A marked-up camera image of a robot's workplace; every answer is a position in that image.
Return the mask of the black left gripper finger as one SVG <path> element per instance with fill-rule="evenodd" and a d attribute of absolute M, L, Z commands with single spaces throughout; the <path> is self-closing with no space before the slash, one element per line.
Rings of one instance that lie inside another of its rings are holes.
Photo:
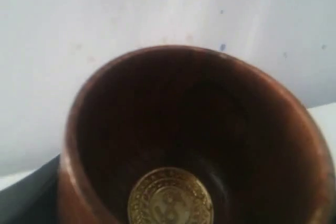
<path fill-rule="evenodd" d="M 1 189 L 1 223 L 58 223 L 59 156 Z"/>

